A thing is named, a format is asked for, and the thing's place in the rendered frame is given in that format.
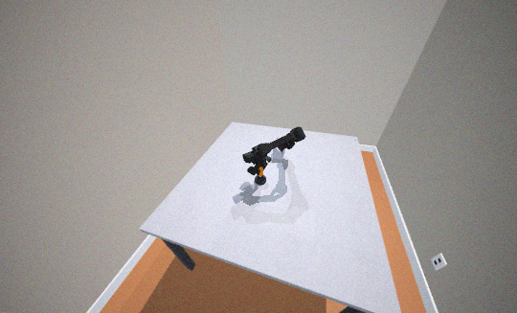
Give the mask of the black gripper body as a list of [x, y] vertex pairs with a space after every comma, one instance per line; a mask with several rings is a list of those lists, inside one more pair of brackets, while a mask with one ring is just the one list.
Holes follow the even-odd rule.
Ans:
[[268, 163], [270, 163], [271, 157], [266, 156], [262, 159], [258, 159], [258, 160], [255, 159], [255, 167], [250, 166], [249, 168], [247, 168], [247, 172], [249, 172], [252, 175], [256, 175], [259, 171], [259, 168], [266, 164], [266, 161], [268, 161]]

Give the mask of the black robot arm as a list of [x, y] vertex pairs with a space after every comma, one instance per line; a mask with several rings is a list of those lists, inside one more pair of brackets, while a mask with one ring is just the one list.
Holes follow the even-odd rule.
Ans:
[[264, 143], [256, 145], [252, 148], [253, 151], [247, 152], [245, 154], [242, 154], [243, 160], [245, 163], [253, 163], [255, 164], [255, 159], [262, 159], [268, 155], [268, 153], [271, 152], [272, 149], [278, 148], [281, 152], [283, 152], [284, 149], [290, 149], [294, 146], [295, 142], [299, 142], [304, 140], [305, 134], [303, 132], [303, 129], [301, 127], [295, 127], [293, 128], [289, 133], [287, 133], [285, 136], [271, 142], [271, 143]]

